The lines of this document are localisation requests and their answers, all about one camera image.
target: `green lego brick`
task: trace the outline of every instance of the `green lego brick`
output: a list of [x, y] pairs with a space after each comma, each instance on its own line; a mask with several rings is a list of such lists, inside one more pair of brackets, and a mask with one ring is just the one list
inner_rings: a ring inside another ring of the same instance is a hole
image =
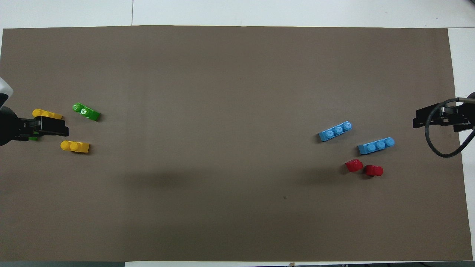
[[94, 109], [87, 107], [81, 103], [76, 103], [73, 105], [73, 110], [76, 111], [77, 113], [81, 114], [82, 116], [96, 121], [97, 118], [99, 117], [100, 113], [95, 111]]
[[28, 137], [28, 140], [38, 141], [38, 137]]

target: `lego brick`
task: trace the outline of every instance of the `lego brick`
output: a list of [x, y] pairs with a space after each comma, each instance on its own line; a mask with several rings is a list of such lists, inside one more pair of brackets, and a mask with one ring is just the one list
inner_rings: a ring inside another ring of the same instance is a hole
[[82, 116], [90, 119], [90, 120], [93, 120], [93, 121], [96, 121], [97, 118], [99, 117], [100, 113], [93, 110], [92, 108], [90, 107], [87, 107], [81, 103], [76, 103], [73, 105], [73, 110], [76, 111], [77, 113], [81, 114]]
[[340, 134], [344, 134], [345, 132], [351, 130], [353, 127], [353, 125], [349, 122], [349, 121], [346, 121], [342, 124], [339, 124], [337, 126], [334, 126], [330, 129], [327, 129], [323, 132], [320, 132], [318, 133], [318, 135], [320, 136], [320, 139], [325, 142], [327, 140], [330, 140], [332, 138], [334, 138], [335, 136], [338, 136]]
[[381, 166], [368, 165], [365, 168], [366, 174], [369, 176], [381, 176], [384, 172]]
[[50, 118], [58, 119], [58, 120], [60, 120], [63, 117], [61, 114], [54, 113], [54, 112], [51, 112], [51, 111], [42, 110], [42, 109], [39, 109], [39, 108], [33, 110], [32, 115], [33, 115], [33, 117], [44, 116], [44, 117], [50, 117]]
[[89, 152], [89, 143], [64, 140], [61, 142], [61, 149], [65, 151], [87, 153]]
[[345, 165], [350, 172], [356, 172], [363, 169], [363, 163], [361, 163], [361, 161], [357, 159], [350, 160], [349, 162], [345, 163]]
[[361, 155], [365, 155], [392, 146], [394, 146], [394, 139], [392, 139], [391, 137], [387, 137], [366, 144], [360, 144], [358, 146], [358, 149], [360, 150]]
[[30, 137], [28, 137], [28, 140], [38, 141], [38, 137], [37, 136], [30, 136]]

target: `black cable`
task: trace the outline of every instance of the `black cable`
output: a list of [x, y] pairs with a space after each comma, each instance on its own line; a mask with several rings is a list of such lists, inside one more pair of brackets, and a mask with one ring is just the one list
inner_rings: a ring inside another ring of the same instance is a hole
[[443, 154], [434, 147], [434, 145], [432, 144], [432, 142], [430, 140], [430, 137], [429, 137], [430, 121], [432, 120], [432, 117], [437, 112], [437, 110], [439, 110], [440, 108], [442, 108], [443, 106], [445, 106], [446, 104], [451, 103], [451, 102], [458, 102], [458, 98], [448, 99], [448, 100], [438, 104], [436, 107], [434, 107], [434, 109], [429, 113], [429, 116], [427, 117], [426, 126], [424, 128], [424, 133], [426, 134], [426, 141], [427, 141], [427, 144], [429, 145], [430, 149], [432, 149], [432, 151], [434, 151], [435, 154], [437, 154], [438, 156], [441, 156], [443, 158], [450, 158], [450, 157], [453, 157], [453, 156], [459, 154], [468, 145], [468, 143], [470, 143], [470, 141], [475, 137], [475, 130], [472, 130], [472, 132], [469, 134], [467, 139], [465, 139], [465, 141], [457, 149], [455, 149], [452, 153], [449, 153], [449, 154]]

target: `red lego brick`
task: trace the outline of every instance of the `red lego brick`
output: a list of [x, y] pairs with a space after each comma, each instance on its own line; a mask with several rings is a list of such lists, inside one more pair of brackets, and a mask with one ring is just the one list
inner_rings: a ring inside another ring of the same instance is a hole
[[360, 160], [350, 160], [349, 162], [345, 163], [346, 168], [348, 168], [349, 171], [355, 172], [363, 169], [363, 163], [361, 163]]
[[366, 174], [369, 176], [381, 176], [384, 170], [381, 166], [368, 165], [366, 166]]

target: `blue lego brick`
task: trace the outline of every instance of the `blue lego brick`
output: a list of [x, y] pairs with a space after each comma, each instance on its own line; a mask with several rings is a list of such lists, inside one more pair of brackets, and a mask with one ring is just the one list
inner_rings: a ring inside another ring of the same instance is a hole
[[337, 126], [334, 126], [328, 130], [325, 130], [323, 132], [320, 132], [318, 133], [318, 135], [320, 136], [320, 139], [325, 142], [327, 140], [330, 140], [332, 138], [334, 138], [335, 136], [338, 136], [340, 134], [343, 134], [349, 130], [351, 130], [353, 127], [353, 125], [349, 122], [349, 121], [346, 121], [342, 124], [339, 124]]
[[366, 144], [360, 144], [358, 149], [361, 155], [373, 153], [379, 150], [383, 150], [387, 147], [394, 146], [394, 139], [391, 137], [383, 138]]

